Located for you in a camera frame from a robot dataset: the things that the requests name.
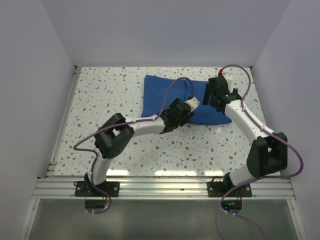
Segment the blue surgical cloth wrap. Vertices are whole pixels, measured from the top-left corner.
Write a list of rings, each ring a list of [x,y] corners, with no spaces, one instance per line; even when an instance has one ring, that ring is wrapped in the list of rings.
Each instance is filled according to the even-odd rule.
[[[143,89],[143,109],[141,117],[150,117],[160,112],[167,90],[168,93],[165,109],[177,98],[186,101],[189,96],[194,96],[200,101],[200,106],[194,111],[195,115],[188,121],[193,125],[225,125],[232,120],[223,113],[218,112],[210,105],[203,105],[206,88],[205,81],[186,79],[177,81],[170,87],[172,79],[146,75]]]

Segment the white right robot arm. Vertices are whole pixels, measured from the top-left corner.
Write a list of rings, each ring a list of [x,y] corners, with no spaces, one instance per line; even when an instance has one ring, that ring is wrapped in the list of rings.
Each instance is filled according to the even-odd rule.
[[[242,101],[238,90],[229,89],[224,76],[212,77],[205,87],[203,104],[210,105],[223,113],[247,137],[250,150],[246,164],[239,169],[225,174],[223,192],[227,196],[235,196],[241,190],[241,184],[260,177],[282,171],[288,166],[287,136],[280,132],[274,138],[267,133],[274,131],[253,115]]]

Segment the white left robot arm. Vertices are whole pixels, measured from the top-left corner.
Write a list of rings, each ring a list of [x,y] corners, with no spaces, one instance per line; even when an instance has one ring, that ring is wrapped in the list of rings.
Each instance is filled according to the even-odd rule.
[[[181,101],[176,98],[160,114],[141,118],[125,118],[114,114],[94,138],[94,146],[99,151],[98,158],[87,173],[89,182],[86,190],[92,196],[103,193],[106,173],[112,159],[119,156],[130,140],[144,135],[162,135],[182,127],[194,115],[200,102],[196,97]]]

